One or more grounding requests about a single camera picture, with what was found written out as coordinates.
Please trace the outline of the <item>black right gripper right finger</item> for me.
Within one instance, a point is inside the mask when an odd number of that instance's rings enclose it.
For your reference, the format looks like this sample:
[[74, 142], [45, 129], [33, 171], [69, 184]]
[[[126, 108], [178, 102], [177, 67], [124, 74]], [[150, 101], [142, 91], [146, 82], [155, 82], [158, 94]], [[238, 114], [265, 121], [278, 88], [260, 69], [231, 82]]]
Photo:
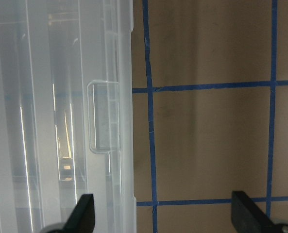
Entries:
[[237, 233], [288, 233], [287, 223], [274, 223], [243, 191], [232, 192], [232, 225]]

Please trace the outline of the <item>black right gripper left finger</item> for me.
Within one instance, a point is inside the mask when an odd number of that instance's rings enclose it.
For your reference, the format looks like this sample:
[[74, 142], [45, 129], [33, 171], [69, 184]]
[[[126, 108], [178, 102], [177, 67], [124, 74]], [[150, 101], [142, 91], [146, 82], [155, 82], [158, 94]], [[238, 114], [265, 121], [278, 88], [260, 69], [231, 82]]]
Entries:
[[95, 204], [93, 194], [81, 195], [65, 223], [55, 223], [43, 228], [44, 233], [92, 233], [95, 229]]

